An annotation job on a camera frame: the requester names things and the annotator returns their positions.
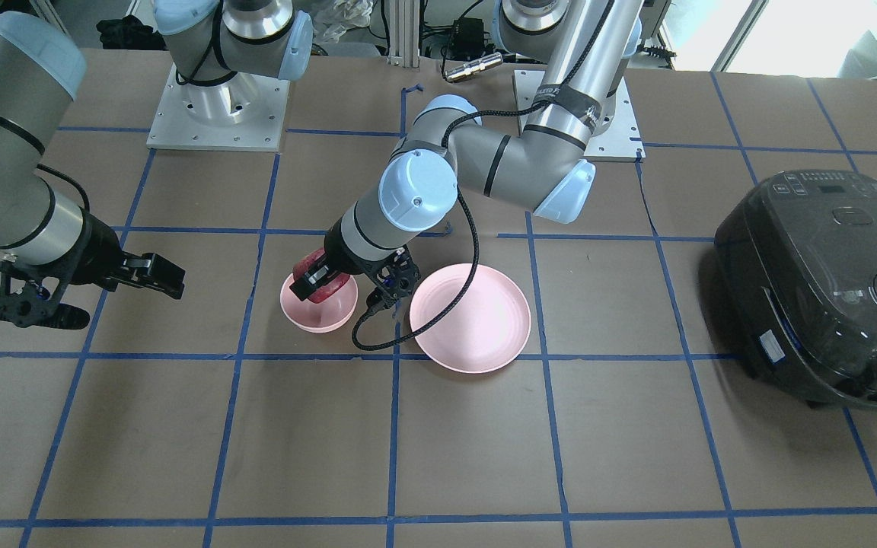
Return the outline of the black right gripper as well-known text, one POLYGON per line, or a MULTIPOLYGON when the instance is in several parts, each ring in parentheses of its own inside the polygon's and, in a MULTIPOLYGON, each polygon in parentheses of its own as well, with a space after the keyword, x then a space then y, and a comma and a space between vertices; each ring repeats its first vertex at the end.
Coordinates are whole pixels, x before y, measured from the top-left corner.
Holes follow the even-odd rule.
POLYGON ((71 250, 42 265, 0 260, 0 320, 17 327, 80 330, 90 323, 86 310, 62 303, 70 285, 117 285, 149 288, 181 299, 186 271, 157 253, 124 252, 117 235, 102 221, 87 216, 71 250))

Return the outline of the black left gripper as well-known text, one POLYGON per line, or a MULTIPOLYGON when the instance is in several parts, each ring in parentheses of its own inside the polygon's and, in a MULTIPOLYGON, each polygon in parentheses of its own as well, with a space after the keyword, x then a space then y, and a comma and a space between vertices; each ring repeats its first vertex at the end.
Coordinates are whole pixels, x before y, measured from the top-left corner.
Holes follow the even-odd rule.
MULTIPOLYGON (((365 275, 375 284, 366 298, 369 309, 388 309, 412 295, 421 279, 420 271, 405 247, 386 250, 383 259, 366 260, 348 249, 340 229, 324 238, 328 264, 352 277, 365 275)), ((332 275, 325 259, 300 260, 292 271, 290 291, 299 301, 326 301, 332 295, 332 275)))

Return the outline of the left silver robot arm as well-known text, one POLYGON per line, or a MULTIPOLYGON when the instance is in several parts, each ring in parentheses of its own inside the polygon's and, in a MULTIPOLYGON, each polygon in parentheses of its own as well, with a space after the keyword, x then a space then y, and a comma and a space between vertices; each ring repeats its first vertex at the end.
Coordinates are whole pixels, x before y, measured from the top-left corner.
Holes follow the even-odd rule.
POLYGON ((499 1, 494 37, 546 63, 518 135, 485 127, 493 111, 433 98, 397 143, 379 180, 328 230, 320 253, 295 265, 299 301, 326 301, 352 276, 375 281, 386 306, 413 291, 404 247, 437 225, 461 190, 571 223, 594 183, 585 159, 623 76, 640 1, 499 1))

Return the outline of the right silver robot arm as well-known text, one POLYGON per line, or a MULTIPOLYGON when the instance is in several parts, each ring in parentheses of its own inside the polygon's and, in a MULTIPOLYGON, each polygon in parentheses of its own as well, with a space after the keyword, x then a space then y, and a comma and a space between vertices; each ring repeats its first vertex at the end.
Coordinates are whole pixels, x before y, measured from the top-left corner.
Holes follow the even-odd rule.
MULTIPOLYGON (((175 87, 201 123, 232 126, 257 103, 254 76, 296 81, 314 25, 290 1, 156 1, 175 87)), ((88 312, 62 302, 70 285, 149 288, 173 299, 185 272, 156 253, 122 249, 113 229, 38 176, 46 146, 76 100, 86 59, 55 25, 0 14, 0 320, 79 330, 88 312)))

